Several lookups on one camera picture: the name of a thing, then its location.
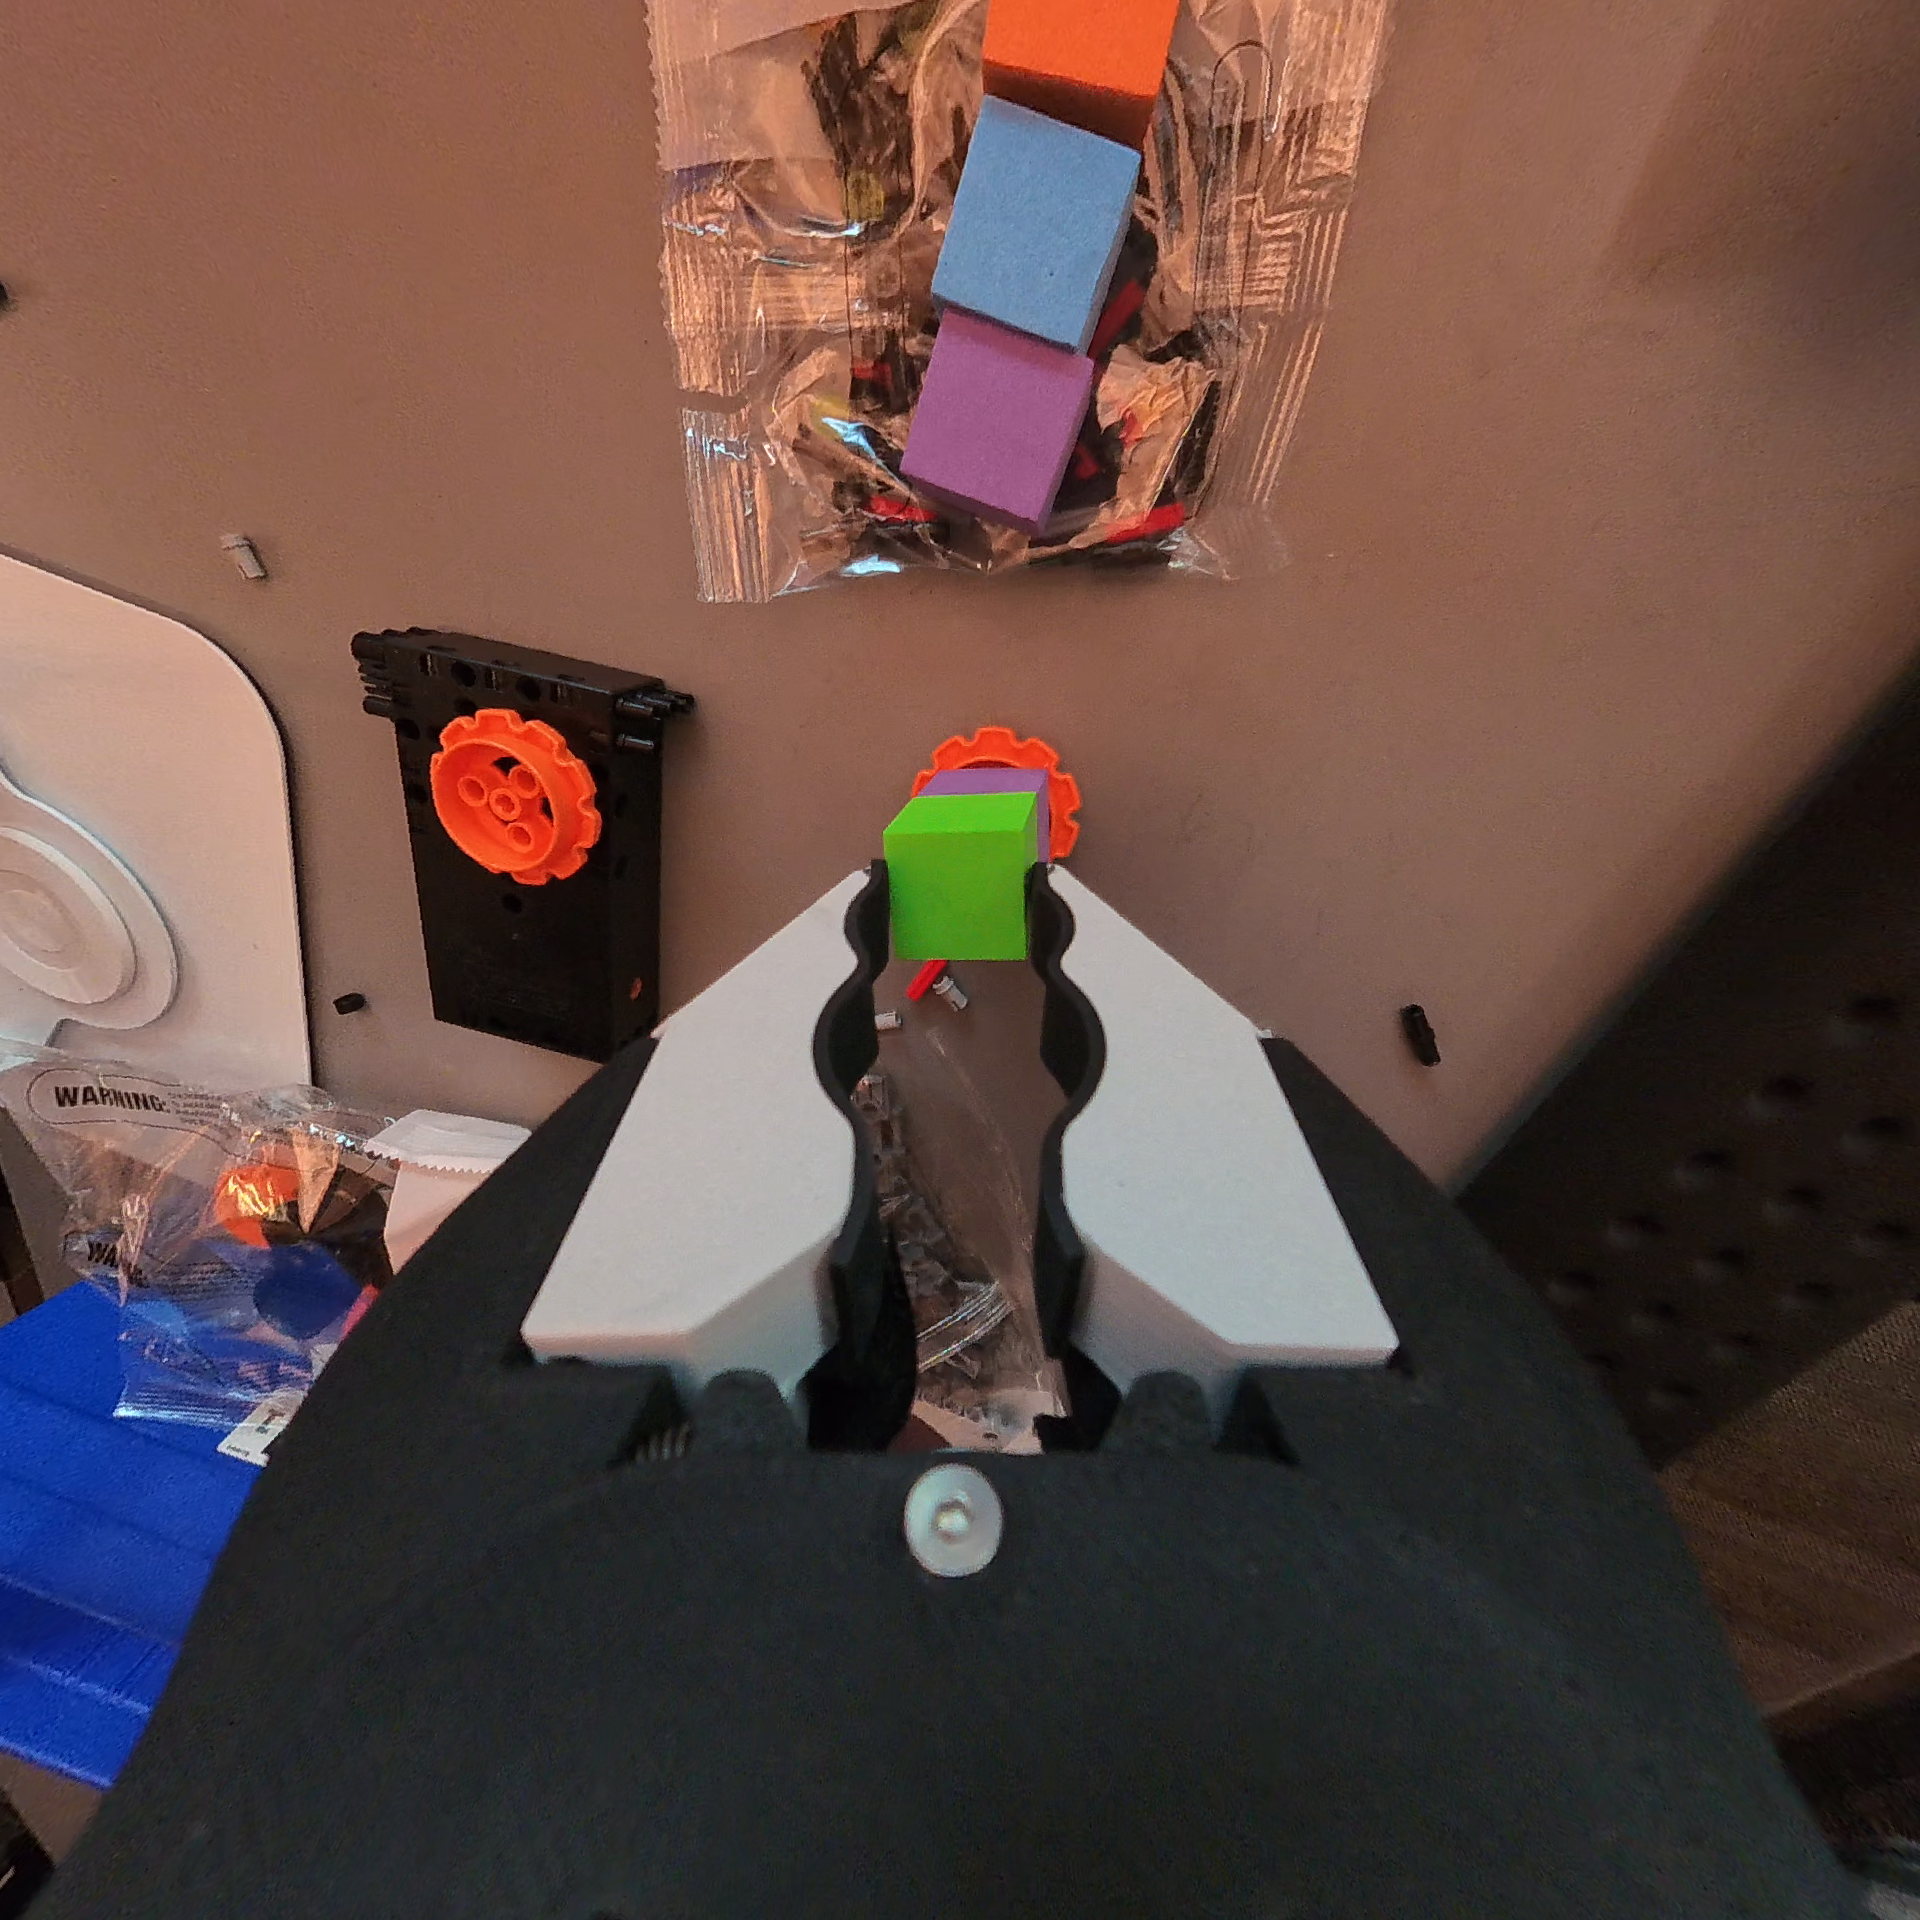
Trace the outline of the clear bag of grey parts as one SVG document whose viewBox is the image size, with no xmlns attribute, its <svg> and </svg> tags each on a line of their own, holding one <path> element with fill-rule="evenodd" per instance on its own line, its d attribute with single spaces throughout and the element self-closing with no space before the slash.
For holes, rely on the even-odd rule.
<svg viewBox="0 0 1920 1920">
<path fill-rule="evenodd" d="M 957 1050 L 898 1011 L 854 1103 L 914 1321 L 911 1417 L 952 1451 L 1038 1454 L 1068 1398 L 1041 1334 L 1034 1211 Z"/>
</svg>

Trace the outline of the black perforated block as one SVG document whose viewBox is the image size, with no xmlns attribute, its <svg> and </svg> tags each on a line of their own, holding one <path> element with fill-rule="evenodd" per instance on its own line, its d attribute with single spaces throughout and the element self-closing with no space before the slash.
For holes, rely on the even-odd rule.
<svg viewBox="0 0 1920 1920">
<path fill-rule="evenodd" d="M 361 633 L 362 708 L 397 738 L 435 1017 L 605 1064 L 659 1020 L 662 741 L 698 701 L 659 677 L 435 628 Z M 569 880 L 521 887 L 439 827 L 428 766 L 449 720 L 555 727 L 598 786 L 602 831 Z"/>
</svg>

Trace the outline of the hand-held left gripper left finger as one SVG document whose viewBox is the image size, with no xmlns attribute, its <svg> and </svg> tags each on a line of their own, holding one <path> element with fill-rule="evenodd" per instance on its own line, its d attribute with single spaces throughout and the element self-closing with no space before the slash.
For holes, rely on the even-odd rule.
<svg viewBox="0 0 1920 1920">
<path fill-rule="evenodd" d="M 685 1404 L 764 1376 L 819 1451 L 898 1438 L 918 1330 L 854 1100 L 888 957 L 871 864 L 654 1031 L 522 1318 L 531 1357 L 659 1366 Z"/>
</svg>

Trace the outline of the grey desk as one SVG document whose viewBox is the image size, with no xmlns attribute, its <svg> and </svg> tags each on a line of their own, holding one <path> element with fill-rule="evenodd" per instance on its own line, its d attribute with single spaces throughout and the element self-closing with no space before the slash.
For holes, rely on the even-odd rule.
<svg viewBox="0 0 1920 1920">
<path fill-rule="evenodd" d="M 2 6 L 2 544 L 271 701 L 357 1103 L 537 1124 L 584 1066 L 431 1017 L 355 633 L 694 691 L 667 1007 L 932 743 L 1042 734 L 1075 871 L 1442 1180 L 1918 650 L 1914 3 L 1395 3 L 1285 558 L 1235 583 L 701 606 L 654 146 L 638 3 Z"/>
</svg>

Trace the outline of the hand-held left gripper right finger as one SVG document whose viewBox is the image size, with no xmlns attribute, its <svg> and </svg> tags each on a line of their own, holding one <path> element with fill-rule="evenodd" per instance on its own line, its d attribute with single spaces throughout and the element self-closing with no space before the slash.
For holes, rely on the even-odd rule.
<svg viewBox="0 0 1920 1920">
<path fill-rule="evenodd" d="M 1025 877 L 1041 1061 L 1034 1300 L 1091 1451 L 1142 1380 L 1218 1436 L 1245 1376 L 1389 1364 L 1399 1338 L 1282 1093 L 1272 1041 L 1084 880 Z"/>
</svg>

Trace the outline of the black perforated panel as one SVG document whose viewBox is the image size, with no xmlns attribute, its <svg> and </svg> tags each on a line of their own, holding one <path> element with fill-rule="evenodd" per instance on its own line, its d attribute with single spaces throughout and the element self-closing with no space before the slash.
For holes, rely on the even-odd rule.
<svg viewBox="0 0 1920 1920">
<path fill-rule="evenodd" d="M 1459 1208 L 1658 1467 L 1918 1297 L 1918 686 Z"/>
</svg>

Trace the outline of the orange cube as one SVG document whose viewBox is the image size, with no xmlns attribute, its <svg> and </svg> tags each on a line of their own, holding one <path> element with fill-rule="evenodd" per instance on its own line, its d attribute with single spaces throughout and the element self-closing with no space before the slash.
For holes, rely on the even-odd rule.
<svg viewBox="0 0 1920 1920">
<path fill-rule="evenodd" d="M 988 3 L 984 93 L 1141 153 L 1179 3 Z"/>
</svg>

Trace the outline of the white paper packet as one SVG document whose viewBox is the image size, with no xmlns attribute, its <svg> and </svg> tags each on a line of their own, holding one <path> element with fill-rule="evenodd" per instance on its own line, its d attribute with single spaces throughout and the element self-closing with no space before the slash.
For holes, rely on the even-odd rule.
<svg viewBox="0 0 1920 1920">
<path fill-rule="evenodd" d="M 528 1137 L 525 1127 L 431 1108 L 404 1114 L 372 1136 L 367 1151 L 394 1176 L 382 1226 L 391 1271 L 397 1276 Z"/>
</svg>

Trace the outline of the white book stand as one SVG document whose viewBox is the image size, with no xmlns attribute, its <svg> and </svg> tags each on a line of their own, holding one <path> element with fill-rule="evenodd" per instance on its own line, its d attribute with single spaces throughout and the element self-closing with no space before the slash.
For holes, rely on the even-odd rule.
<svg viewBox="0 0 1920 1920">
<path fill-rule="evenodd" d="M 2 1038 L 215 1088 L 314 1070 L 271 708 L 194 628 L 11 558 Z"/>
</svg>

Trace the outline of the green cube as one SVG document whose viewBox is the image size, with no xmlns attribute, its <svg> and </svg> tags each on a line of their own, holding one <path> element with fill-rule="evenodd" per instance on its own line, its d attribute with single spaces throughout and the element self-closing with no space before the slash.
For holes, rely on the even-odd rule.
<svg viewBox="0 0 1920 1920">
<path fill-rule="evenodd" d="M 1041 798 L 921 791 L 884 831 L 894 954 L 1022 963 L 1025 874 L 1042 853 Z"/>
</svg>

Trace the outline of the blue plastic bin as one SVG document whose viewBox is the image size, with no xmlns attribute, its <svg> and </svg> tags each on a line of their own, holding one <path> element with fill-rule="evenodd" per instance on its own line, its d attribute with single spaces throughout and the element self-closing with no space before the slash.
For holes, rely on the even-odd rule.
<svg viewBox="0 0 1920 1920">
<path fill-rule="evenodd" d="M 2 1751 L 109 1790 L 291 1417 L 121 1420 L 118 1308 L 88 1287 L 2 1330 Z"/>
</svg>

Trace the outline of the clear bag orange blue parts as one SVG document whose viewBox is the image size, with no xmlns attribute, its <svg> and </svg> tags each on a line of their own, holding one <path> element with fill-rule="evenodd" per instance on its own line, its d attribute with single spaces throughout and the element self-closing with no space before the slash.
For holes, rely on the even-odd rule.
<svg viewBox="0 0 1920 1920">
<path fill-rule="evenodd" d="M 391 1118 L 314 1087 L 215 1093 L 24 1043 L 2 1111 L 61 1190 L 61 1264 L 109 1300 L 118 1420 L 301 1407 L 391 1283 Z"/>
</svg>

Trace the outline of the clear bag of dark parts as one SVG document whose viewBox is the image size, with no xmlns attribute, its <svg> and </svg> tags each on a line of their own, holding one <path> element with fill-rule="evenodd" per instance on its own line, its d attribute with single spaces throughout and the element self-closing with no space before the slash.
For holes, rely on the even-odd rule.
<svg viewBox="0 0 1920 1920">
<path fill-rule="evenodd" d="M 701 597 L 918 568 L 1282 567 L 1389 3 L 1182 3 L 1042 538 L 901 471 L 985 3 L 649 3 L 662 318 Z"/>
</svg>

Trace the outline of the blue cube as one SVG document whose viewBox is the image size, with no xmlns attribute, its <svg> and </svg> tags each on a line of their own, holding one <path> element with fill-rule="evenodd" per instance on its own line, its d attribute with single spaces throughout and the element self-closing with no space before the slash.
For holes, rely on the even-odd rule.
<svg viewBox="0 0 1920 1920">
<path fill-rule="evenodd" d="M 1138 180 L 1138 148 L 984 97 L 934 267 L 934 307 L 1087 354 Z"/>
</svg>

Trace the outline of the orange gear wheel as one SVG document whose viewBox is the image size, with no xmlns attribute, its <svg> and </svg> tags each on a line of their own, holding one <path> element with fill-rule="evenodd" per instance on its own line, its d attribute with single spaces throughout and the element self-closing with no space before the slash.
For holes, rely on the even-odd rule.
<svg viewBox="0 0 1920 1920">
<path fill-rule="evenodd" d="M 1021 734 L 1008 727 L 981 727 L 972 734 L 945 738 L 932 763 L 914 776 L 911 798 L 934 771 L 955 771 L 972 766 L 1018 766 L 1042 770 L 1052 776 L 1049 801 L 1038 801 L 1038 838 L 1045 864 L 1067 861 L 1079 841 L 1079 783 L 1067 771 L 1059 751 L 1034 734 Z"/>
<path fill-rule="evenodd" d="M 479 708 L 447 723 L 428 766 L 447 838 L 484 871 L 542 887 L 588 864 L 602 831 L 598 786 L 555 727 Z"/>
</svg>

